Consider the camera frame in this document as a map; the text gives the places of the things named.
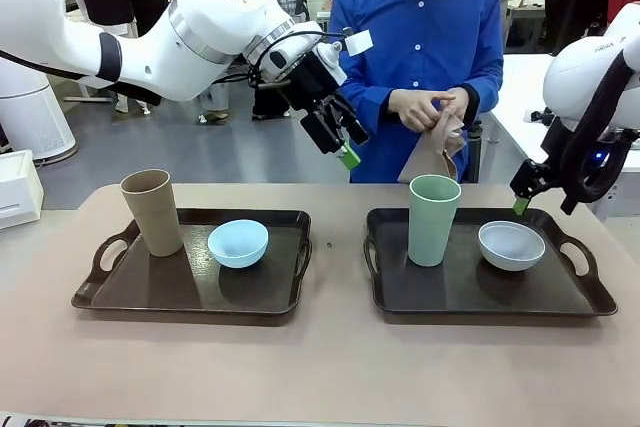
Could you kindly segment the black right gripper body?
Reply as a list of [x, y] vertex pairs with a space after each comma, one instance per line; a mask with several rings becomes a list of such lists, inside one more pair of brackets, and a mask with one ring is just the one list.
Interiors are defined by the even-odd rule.
[[533, 198], [555, 186], [555, 171], [547, 163], [525, 159], [510, 182], [517, 198]]

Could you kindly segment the person's left hand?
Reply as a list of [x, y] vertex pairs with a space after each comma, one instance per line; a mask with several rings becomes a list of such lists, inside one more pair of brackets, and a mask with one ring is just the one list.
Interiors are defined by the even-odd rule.
[[467, 91], [462, 87], [454, 87], [446, 92], [446, 96], [440, 100], [440, 109], [442, 113], [454, 115], [460, 121], [463, 121], [469, 107], [470, 97]]

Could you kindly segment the person's right hand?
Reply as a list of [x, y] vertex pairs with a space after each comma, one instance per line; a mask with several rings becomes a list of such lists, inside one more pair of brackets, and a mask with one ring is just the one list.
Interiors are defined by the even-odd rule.
[[391, 92], [388, 111], [397, 114], [401, 123], [410, 130], [424, 133], [440, 120], [441, 112], [435, 104], [449, 103], [455, 96], [442, 91], [395, 89]]

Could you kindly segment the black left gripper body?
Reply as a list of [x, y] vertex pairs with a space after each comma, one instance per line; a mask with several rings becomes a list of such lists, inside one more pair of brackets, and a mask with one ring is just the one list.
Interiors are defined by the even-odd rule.
[[328, 108], [351, 116], [353, 108], [341, 93], [347, 76], [339, 65], [339, 57], [326, 64], [316, 50], [307, 52], [285, 77], [288, 84], [282, 96], [289, 106], [305, 117], [325, 116]]

